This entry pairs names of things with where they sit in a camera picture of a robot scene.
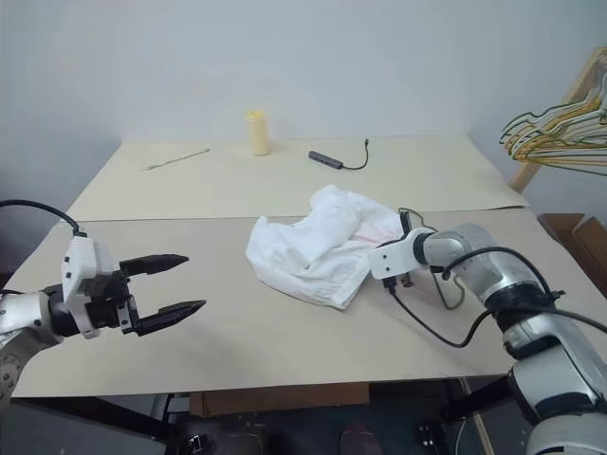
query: beige table surface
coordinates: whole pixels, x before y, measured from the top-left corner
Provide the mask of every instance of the beige table surface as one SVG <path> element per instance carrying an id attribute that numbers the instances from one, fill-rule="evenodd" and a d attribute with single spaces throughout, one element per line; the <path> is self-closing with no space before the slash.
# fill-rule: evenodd
<path id="1" fill-rule="evenodd" d="M 505 246 L 523 252 L 549 283 L 567 291 L 559 306 L 607 321 L 607 302 L 569 254 L 550 239 L 527 209 L 428 213 L 452 228 L 473 221 Z M 258 282 L 245 258 L 254 218 L 95 222 L 83 226 L 108 244 L 115 260 L 178 253 L 190 261 L 155 276 L 135 277 L 131 290 L 145 316 L 160 306 L 207 299 L 173 328 L 137 337 L 104 329 L 77 336 L 35 356 L 15 396 L 106 395 L 208 391 L 293 384 L 385 381 L 505 373 L 512 360 L 492 320 L 466 349 L 426 334 L 369 278 L 347 310 L 295 300 Z M 9 283 L 30 291 L 60 282 L 70 237 L 63 223 L 48 234 Z M 411 308 L 454 340 L 462 339 L 482 308 L 469 295 L 455 311 L 440 306 L 432 282 L 414 276 L 399 289 Z M 448 294 L 453 297 L 449 288 Z M 598 352 L 607 338 L 582 327 Z"/>
<path id="2" fill-rule="evenodd" d="M 371 137 L 366 168 L 329 168 L 310 150 L 358 166 L 364 138 L 275 141 L 254 156 L 245 142 L 126 142 L 69 210 L 79 221 L 303 216 L 335 184 L 388 207 L 425 211 L 526 206 L 465 136 Z M 148 172 L 148 165 L 211 151 Z"/>

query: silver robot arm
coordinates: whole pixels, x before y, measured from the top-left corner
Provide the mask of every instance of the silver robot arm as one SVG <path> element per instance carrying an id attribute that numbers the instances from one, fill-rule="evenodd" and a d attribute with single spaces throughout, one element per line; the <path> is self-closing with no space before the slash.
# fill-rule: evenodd
<path id="1" fill-rule="evenodd" d="M 443 232 L 421 227 L 371 250 L 369 262 L 373 276 L 385 279 L 420 267 L 447 267 L 467 253 L 497 245 L 474 224 Z M 607 369 L 571 319 L 524 310 L 554 308 L 554 297 L 538 277 L 517 257 L 499 251 L 473 256 L 452 271 L 493 312 L 506 350 L 517 360 L 508 385 L 535 425 L 527 454 L 607 453 Z"/>
<path id="2" fill-rule="evenodd" d="M 139 336 L 174 325 L 195 313 L 204 300 L 161 308 L 146 318 L 138 315 L 128 288 L 130 277 L 153 274 L 188 261 L 163 254 L 123 261 L 114 270 L 104 245 L 75 235 L 61 261 L 62 283 L 40 292 L 0 293 L 0 411 L 9 403 L 26 364 L 64 337 L 98 337 L 102 327 L 119 327 Z"/>

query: white towel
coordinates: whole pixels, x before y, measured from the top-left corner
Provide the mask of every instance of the white towel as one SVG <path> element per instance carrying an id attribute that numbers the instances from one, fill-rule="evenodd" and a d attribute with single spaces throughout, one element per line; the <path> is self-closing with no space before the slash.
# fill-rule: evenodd
<path id="1" fill-rule="evenodd" d="M 257 220 L 247 258 L 257 278 L 297 299 L 344 309 L 369 273 L 366 250 L 402 236 L 394 210 L 329 185 L 294 225 Z"/>

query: yellow cup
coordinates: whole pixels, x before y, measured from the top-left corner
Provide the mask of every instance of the yellow cup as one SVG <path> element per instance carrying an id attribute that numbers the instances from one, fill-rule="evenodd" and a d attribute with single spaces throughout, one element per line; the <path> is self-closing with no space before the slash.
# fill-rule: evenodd
<path id="1" fill-rule="evenodd" d="M 267 138 L 266 113 L 259 109 L 247 111 L 248 139 L 253 154 L 263 156 L 269 154 L 269 139 Z"/>

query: metal stand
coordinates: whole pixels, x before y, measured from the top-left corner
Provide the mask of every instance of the metal stand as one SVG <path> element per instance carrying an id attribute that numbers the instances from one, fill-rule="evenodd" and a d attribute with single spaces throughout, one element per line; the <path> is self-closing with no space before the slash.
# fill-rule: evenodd
<path id="1" fill-rule="evenodd" d="M 440 413 L 447 421 L 458 420 L 462 417 L 468 417 L 474 412 L 496 406 L 511 398 L 513 398 L 512 390 L 508 386 L 507 376 L 502 376 L 482 389 L 442 408 Z"/>
<path id="2" fill-rule="evenodd" d="M 153 417 L 114 405 L 94 396 L 13 398 L 12 401 L 20 405 L 63 414 L 66 417 L 81 418 L 165 444 L 172 436 L 177 434 L 175 425 L 163 423 Z"/>

